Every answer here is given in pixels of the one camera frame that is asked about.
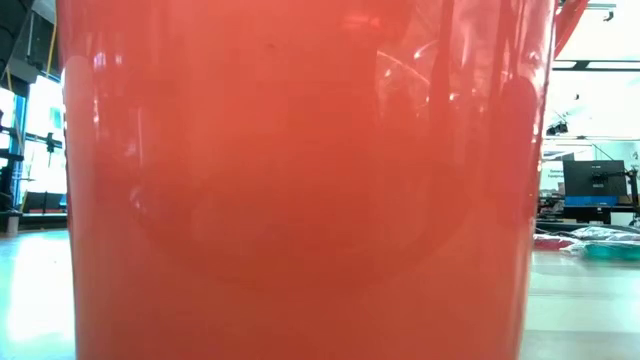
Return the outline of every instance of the floor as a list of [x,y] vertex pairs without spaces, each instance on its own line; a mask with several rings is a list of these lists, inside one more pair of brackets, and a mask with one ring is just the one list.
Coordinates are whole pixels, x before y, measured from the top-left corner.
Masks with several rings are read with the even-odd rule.
[[[640,265],[532,255],[521,360],[640,358]],[[66,231],[0,239],[0,360],[74,359]]]

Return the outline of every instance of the computer monitor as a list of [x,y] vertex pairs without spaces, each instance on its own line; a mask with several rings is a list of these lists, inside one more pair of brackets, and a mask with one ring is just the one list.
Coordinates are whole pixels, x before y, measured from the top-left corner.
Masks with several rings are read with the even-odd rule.
[[564,161],[566,196],[626,196],[624,161]]

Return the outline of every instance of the gray floor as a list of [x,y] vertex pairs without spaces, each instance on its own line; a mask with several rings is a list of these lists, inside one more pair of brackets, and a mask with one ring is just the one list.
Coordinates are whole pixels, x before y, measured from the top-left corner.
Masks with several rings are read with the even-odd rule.
[[[521,360],[640,359],[640,266],[534,253]],[[74,359],[66,231],[0,239],[0,359]]]

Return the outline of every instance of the black monitor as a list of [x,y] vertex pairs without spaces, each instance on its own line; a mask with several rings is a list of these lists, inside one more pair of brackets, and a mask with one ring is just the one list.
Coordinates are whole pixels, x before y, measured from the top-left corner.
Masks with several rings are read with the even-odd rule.
[[626,196],[624,161],[564,161],[566,196]]

